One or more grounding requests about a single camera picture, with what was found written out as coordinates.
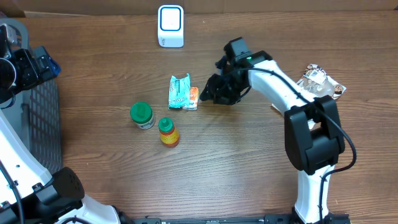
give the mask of wood grain surface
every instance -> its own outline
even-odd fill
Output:
[[[167,110],[172,75],[189,73],[201,91],[224,45],[243,36],[293,80],[317,63],[347,87],[337,104],[358,162],[332,176],[329,209],[352,223],[397,223],[398,11],[187,14],[181,49],[159,47],[156,16],[21,21],[31,45],[44,45],[62,66],[64,163],[101,203],[137,218],[290,212],[297,171],[283,119],[261,94],[234,106]],[[135,127],[129,110],[137,101],[175,121],[176,148],[161,145],[156,126]],[[347,148],[337,167],[351,158]]]

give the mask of yellow label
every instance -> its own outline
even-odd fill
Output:
[[[180,137],[180,133],[178,132],[177,128],[174,128],[174,131],[172,134],[169,135],[164,135],[164,134],[160,134],[160,140],[162,140],[162,142],[164,144],[173,144],[175,143],[178,138]]]

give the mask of orange bottle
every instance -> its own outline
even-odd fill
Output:
[[[175,147],[180,142],[180,133],[170,118],[159,121],[160,140],[167,147]]]

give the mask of teal packet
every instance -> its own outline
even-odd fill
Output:
[[[190,102],[191,79],[187,73],[185,78],[170,79],[169,88],[169,109],[181,109],[183,106],[188,106]]]

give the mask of spice bottle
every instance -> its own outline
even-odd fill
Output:
[[[146,102],[135,103],[131,107],[130,116],[141,129],[149,129],[155,124],[154,112]]]
[[[170,118],[159,121],[160,140],[167,147],[175,147],[180,141],[180,133]]]

